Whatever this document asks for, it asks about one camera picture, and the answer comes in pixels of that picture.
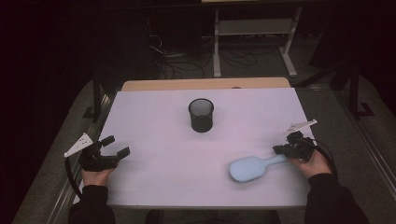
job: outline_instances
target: brush handle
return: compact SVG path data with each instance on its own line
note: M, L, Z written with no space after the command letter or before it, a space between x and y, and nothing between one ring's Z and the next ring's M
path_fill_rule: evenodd
M262 166L263 166L262 168L265 169L265 167L267 167L268 165L284 162L286 160L287 159L286 159L285 155L279 154L274 157L262 160Z
M230 175L236 182L245 183L264 175L265 168L268 165L284 162L286 160L283 154L276 155L266 160L255 156L245 157L231 163Z

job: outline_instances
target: floor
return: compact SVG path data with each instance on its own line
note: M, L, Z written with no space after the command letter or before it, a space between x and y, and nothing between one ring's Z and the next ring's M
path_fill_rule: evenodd
M286 77L296 84L312 77L319 68L309 65L318 43L316 36L296 36L290 57L297 70L297 77L289 77L277 47L284 36L243 36L223 38L220 43L221 73L227 77ZM210 46L212 39L203 38L203 51L197 55L168 52L163 58L158 78L211 78L213 63ZM394 223L396 219L395 195L383 167L377 165L382 157L391 171L396 171L394 147L396 120L376 94L375 87L361 78L360 102L367 103L375 112L373 117L355 120L347 110L348 85L342 91L332 91L329 83L332 74L297 94L308 119L319 124L312 127L334 155L340 182L348 186L371 223ZM92 129L92 119L84 119L87 107L92 106L92 84L87 83L74 101L58 132L49 153L30 187L13 223L66 223L67 209L73 195L68 188L64 171L63 154L83 132ZM117 223L144 223L148 210L114 208ZM283 224L304 223L304 209L279 210Z

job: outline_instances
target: black cup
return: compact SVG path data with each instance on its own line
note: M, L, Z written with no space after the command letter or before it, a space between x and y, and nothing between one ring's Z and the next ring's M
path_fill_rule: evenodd
M213 127L213 103L207 99L193 100L189 105L191 127L198 133L206 133Z

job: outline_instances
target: black sleeve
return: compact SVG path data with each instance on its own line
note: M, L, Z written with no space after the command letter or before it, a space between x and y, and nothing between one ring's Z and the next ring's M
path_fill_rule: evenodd
M308 179L311 190L305 208L305 224L368 224L348 188L339 185L334 175L314 175Z
M108 189L89 185L82 189L82 198L69 211L69 224L112 224L116 223L113 210L107 206Z

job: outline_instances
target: white tabletop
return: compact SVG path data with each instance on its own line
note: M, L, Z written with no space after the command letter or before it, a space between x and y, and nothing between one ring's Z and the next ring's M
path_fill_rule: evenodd
M213 102L213 128L191 128L189 103ZM274 208L305 206L309 186L288 162L246 184L229 176L232 161L275 156L283 132L306 121L292 88L119 92L101 138L114 155L130 147L108 181L109 205L140 208ZM311 136L309 128L302 130Z

